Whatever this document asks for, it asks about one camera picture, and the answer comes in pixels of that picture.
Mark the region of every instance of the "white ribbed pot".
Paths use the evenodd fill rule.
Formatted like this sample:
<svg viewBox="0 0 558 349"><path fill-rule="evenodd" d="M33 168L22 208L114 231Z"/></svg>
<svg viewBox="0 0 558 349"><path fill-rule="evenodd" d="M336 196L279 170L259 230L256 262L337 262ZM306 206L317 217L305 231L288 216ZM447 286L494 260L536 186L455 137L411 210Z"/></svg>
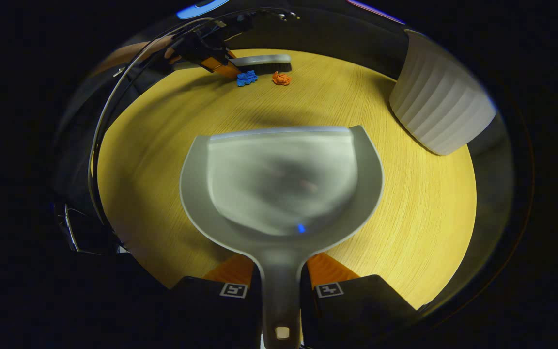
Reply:
<svg viewBox="0 0 558 349"><path fill-rule="evenodd" d="M406 33L408 53L390 106L422 145L439 155L451 154L488 126L496 108L449 52L421 33Z"/></svg>

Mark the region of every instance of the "dustpan handle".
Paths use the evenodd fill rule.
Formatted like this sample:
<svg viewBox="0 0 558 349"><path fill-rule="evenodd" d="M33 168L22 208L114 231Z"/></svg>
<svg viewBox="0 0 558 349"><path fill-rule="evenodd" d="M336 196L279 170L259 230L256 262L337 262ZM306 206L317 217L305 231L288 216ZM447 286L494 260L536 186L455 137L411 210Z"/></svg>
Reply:
<svg viewBox="0 0 558 349"><path fill-rule="evenodd" d="M262 266L262 331L266 349L297 349L301 342L299 285L302 264Z"/></svg>

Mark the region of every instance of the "gray dustpan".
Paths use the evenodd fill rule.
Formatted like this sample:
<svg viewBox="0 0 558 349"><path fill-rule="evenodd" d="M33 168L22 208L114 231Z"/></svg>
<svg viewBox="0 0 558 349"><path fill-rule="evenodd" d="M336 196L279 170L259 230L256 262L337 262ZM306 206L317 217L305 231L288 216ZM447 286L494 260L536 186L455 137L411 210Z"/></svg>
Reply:
<svg viewBox="0 0 558 349"><path fill-rule="evenodd" d="M201 135L180 176L193 225L259 267L268 349L299 347L304 263L363 226L382 190L383 168L361 126Z"/></svg>

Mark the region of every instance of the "round table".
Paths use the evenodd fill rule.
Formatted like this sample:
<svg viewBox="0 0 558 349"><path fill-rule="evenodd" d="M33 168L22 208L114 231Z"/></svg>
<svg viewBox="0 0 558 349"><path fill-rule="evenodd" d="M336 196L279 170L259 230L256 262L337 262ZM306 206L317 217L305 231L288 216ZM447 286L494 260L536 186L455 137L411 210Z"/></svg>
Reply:
<svg viewBox="0 0 558 349"><path fill-rule="evenodd" d="M362 66L284 49L289 86L272 75L237 87L203 68L180 69L131 104L106 132L99 190L106 215L133 256L166 287L201 277L233 255L190 223L180 203L182 163L195 136L285 126L363 125L385 186L370 221L328 254L360 276L379 274L415 308L447 284L465 255L476 213L466 146L444 157L423 148L390 112L395 81Z"/></svg>

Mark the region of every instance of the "blue cloth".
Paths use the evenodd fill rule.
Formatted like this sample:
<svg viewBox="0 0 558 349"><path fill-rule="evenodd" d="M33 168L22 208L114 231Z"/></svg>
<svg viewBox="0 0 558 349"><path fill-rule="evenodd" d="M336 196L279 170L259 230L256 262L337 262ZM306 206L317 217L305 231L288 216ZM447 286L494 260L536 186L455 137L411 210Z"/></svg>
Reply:
<svg viewBox="0 0 558 349"><path fill-rule="evenodd" d="M240 73L236 77L237 77L236 83L238 84L239 87L242 87L242 86L251 84L251 82L256 82L257 81L257 75L255 75L255 71L253 71L253 70L250 70L246 73Z"/></svg>

